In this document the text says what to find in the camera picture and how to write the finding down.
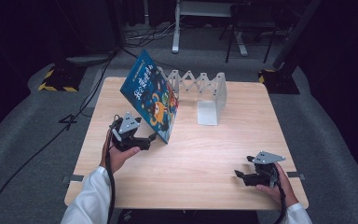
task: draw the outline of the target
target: white sleeve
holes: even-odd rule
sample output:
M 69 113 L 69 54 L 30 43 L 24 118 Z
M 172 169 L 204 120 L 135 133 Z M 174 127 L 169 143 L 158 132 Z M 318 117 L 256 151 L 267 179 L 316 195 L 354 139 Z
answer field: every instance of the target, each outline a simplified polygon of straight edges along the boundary
M 284 224 L 312 224 L 307 211 L 301 203 L 295 203 L 287 208 L 286 216 L 283 218 Z
M 105 224 L 110 194 L 109 176 L 107 171 L 100 166 L 86 178 L 83 189 L 69 204 L 61 223 Z

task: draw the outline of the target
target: gray mat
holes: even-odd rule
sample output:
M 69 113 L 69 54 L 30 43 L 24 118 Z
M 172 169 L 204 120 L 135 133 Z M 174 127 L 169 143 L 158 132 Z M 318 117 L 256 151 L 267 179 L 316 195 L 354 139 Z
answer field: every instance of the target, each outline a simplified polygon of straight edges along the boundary
M 254 49 L 248 58 L 235 56 L 239 51 L 234 49 L 229 63 L 224 63 L 227 40 L 217 40 L 220 32 L 217 29 L 182 32 L 179 54 L 171 54 L 171 36 L 152 42 L 146 49 L 154 60 L 194 74 L 206 72 L 214 76 L 225 72 L 227 81 L 256 82 L 257 72 L 272 67 L 273 57 L 282 46 L 277 40 L 266 64 L 261 63 L 265 48 Z M 129 50 L 137 54 L 142 49 Z M 106 76 L 124 76 L 134 62 L 132 56 L 121 51 L 108 66 Z M 164 70 L 173 69 L 158 65 Z M 63 128 L 58 123 L 60 119 L 78 112 L 102 69 L 101 65 L 88 68 L 79 92 L 38 91 L 50 67 L 51 64 L 41 68 L 30 79 L 31 95 L 0 124 L 0 188 Z M 306 177 L 303 186 L 310 201 L 310 217 L 313 223 L 358 223 L 358 166 L 335 124 L 310 95 L 301 70 L 295 71 L 294 79 L 300 95 L 270 95 L 270 99 L 296 168 Z M 92 112 L 92 107 L 85 110 L 89 115 Z M 62 179 L 75 168 L 90 118 L 79 116 L 76 121 L 7 185 L 0 196 L 0 223 L 60 222 L 67 190 Z M 277 211 L 258 212 L 263 224 L 273 223 L 278 215 Z

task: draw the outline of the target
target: children's book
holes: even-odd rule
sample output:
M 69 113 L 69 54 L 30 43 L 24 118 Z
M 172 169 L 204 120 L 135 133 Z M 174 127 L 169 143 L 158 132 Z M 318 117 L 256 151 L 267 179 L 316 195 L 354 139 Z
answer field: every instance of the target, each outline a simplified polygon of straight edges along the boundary
M 150 127 L 168 143 L 178 99 L 146 50 L 139 55 L 120 91 Z

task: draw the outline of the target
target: hand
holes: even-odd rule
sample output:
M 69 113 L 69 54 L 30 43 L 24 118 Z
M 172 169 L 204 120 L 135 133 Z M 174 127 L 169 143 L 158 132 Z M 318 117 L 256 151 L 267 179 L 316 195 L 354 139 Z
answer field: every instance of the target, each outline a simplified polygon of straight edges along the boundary
M 132 147 L 132 148 L 122 152 L 113 146 L 112 141 L 109 142 L 109 134 L 110 134 L 110 130 L 107 131 L 106 140 L 103 144 L 103 155 L 101 158 L 100 166 L 102 166 L 106 169 L 106 164 L 105 164 L 106 150 L 108 150 L 110 148 L 110 150 L 109 150 L 110 165 L 112 166 L 112 173 L 114 173 L 118 169 L 120 169 L 121 166 L 123 166 L 124 162 L 127 159 L 129 159 L 130 157 L 132 157 L 133 155 L 138 153 L 141 149 L 139 147 Z
M 292 185 L 290 184 L 289 179 L 287 178 L 280 164 L 275 162 L 275 166 L 278 169 L 282 189 L 284 191 L 284 194 L 286 194 L 286 206 L 290 207 L 291 205 L 298 203 L 298 199 L 296 198 L 296 195 L 292 189 Z M 275 185 L 273 189 L 265 185 L 256 185 L 255 187 L 258 190 L 267 193 L 267 195 L 269 195 L 276 203 L 281 204 L 281 194 L 277 185 Z

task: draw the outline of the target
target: white book stand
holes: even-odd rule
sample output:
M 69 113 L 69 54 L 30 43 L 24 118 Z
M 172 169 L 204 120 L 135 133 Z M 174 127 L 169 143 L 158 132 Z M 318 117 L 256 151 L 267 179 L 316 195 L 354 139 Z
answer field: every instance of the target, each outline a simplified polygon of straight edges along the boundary
M 224 73 L 218 73 L 214 79 L 210 80 L 206 73 L 201 73 L 199 77 L 194 78 L 191 71 L 187 71 L 180 77 L 178 70 L 172 70 L 168 76 L 164 74 L 160 67 L 158 67 L 158 70 L 165 77 L 165 80 L 171 84 L 172 90 L 178 98 L 179 85 L 185 87 L 187 91 L 193 87 L 198 89 L 198 124 L 218 124 L 220 114 L 226 106 L 227 101 L 226 77 Z M 184 80 L 188 77 L 190 77 L 192 82 L 186 85 Z

